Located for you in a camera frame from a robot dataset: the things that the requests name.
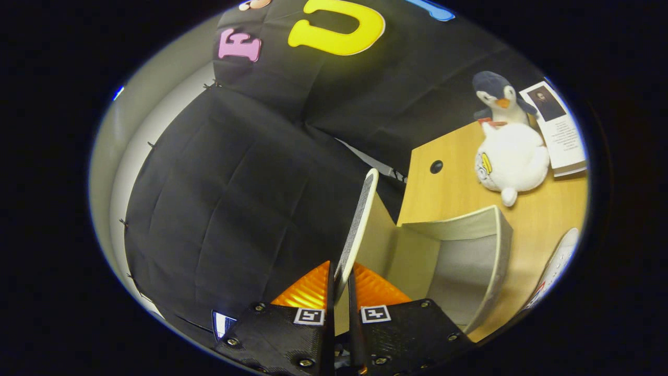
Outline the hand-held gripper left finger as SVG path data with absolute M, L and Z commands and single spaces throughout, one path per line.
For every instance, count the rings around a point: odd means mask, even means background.
M 214 351 L 253 373 L 334 374 L 333 269 L 326 261 L 272 302 L 251 304 Z

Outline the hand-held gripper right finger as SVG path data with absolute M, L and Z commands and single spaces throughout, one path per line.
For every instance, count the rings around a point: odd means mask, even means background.
M 348 281 L 352 364 L 360 375 L 427 375 L 473 343 L 430 298 L 413 299 L 355 263 Z

